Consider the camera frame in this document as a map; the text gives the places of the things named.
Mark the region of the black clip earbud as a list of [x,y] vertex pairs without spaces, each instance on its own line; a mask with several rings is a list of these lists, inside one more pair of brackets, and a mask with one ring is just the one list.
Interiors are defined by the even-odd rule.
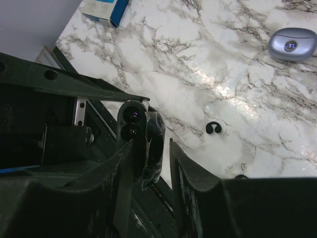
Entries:
[[205,129],[207,134],[219,134],[222,132],[222,126],[216,121],[211,121],[207,123]]
[[129,141],[131,139],[139,139],[141,136],[141,129],[138,123],[142,119],[140,110],[135,106],[127,107],[123,112],[123,119],[126,125],[121,130],[121,137]]

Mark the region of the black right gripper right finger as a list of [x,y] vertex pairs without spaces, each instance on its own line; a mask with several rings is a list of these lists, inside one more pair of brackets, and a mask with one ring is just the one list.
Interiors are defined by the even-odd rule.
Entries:
[[169,144],[180,238],[314,238],[315,178],[221,179]]

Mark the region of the lavender earbud charging case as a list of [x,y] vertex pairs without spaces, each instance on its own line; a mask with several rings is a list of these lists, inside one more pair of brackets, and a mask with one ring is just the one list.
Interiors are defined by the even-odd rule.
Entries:
[[305,28],[283,28],[276,31],[268,43],[269,54],[284,61],[304,61],[317,49],[317,34]]

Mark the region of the black earbud charging case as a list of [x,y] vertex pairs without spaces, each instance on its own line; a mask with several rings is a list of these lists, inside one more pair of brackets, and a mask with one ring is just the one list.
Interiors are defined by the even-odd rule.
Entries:
[[165,140],[165,123],[160,113],[153,107],[138,101],[124,103],[117,114],[116,150],[120,150],[127,142],[121,137],[121,130],[126,125],[123,112],[129,106],[137,107],[142,115],[138,126],[141,129],[139,139],[133,140],[134,182],[141,184],[146,190],[158,182],[162,170]]

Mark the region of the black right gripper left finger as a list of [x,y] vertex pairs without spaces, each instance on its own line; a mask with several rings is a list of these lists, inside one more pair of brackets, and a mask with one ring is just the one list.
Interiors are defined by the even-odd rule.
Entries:
[[109,143],[88,108],[92,100],[116,121],[124,103],[149,101],[102,79],[1,54],[1,237],[104,238],[114,224],[124,236],[129,185],[117,174],[131,168],[133,187],[133,140],[117,151],[116,133]]

